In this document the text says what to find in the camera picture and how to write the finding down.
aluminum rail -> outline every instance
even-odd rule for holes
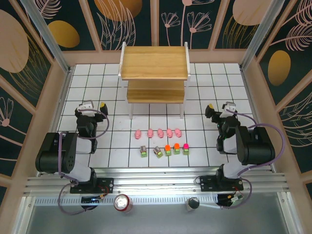
[[[113,194],[128,195],[185,195],[185,194],[224,194],[228,192],[201,192],[200,185],[194,183],[197,176],[215,175],[217,167],[206,168],[147,168],[147,169],[96,169],[97,177],[114,178]],[[246,172],[255,193],[288,192],[289,188],[283,173],[271,170]],[[42,174],[30,177],[26,183],[24,196],[57,196],[61,188],[69,183],[58,175]],[[249,192],[248,183],[244,182],[243,193]]]

white tiled floor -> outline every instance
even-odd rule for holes
[[[177,104],[135,104],[134,116],[130,120],[128,105],[124,100],[125,89],[118,81],[118,64],[79,64],[74,70],[73,80],[67,96],[58,131],[75,131],[75,108],[83,100],[92,100],[96,108],[104,101],[108,106],[109,131],[100,137],[97,151],[93,155],[77,155],[77,161],[95,168],[105,167],[197,167],[219,166],[234,156],[221,155],[215,148],[218,136],[217,126],[205,117],[210,103],[221,110],[226,101],[234,101],[239,113],[252,116],[244,83],[237,64],[197,63],[191,64],[191,82],[185,107],[185,118],[179,117]],[[242,125],[250,126],[252,121],[238,117]],[[97,134],[107,126],[99,123]],[[154,136],[147,137],[152,128]],[[165,136],[159,138],[157,129]],[[179,128],[182,137],[167,138],[166,130]],[[142,131],[141,139],[134,138],[137,129]],[[164,146],[173,147],[179,143],[190,146],[190,155],[165,156]],[[139,148],[145,145],[148,157],[141,158]],[[153,148],[158,146],[164,156],[157,158]]]

metal base plate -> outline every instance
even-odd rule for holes
[[[78,184],[75,187],[70,188],[71,194],[111,194],[114,189],[114,179],[113,178],[97,178],[96,187],[90,187],[84,184]]]
[[[200,189],[202,192],[223,192],[235,191],[237,188],[240,191],[244,190],[241,179],[233,179],[232,182],[218,183],[215,175],[203,175],[199,178]]]

table surface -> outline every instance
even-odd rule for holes
[[[126,46],[122,62],[123,80],[187,80],[183,46]]]

red can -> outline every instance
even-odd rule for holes
[[[114,199],[114,207],[118,211],[129,212],[133,207],[133,201],[126,194],[120,194]]]

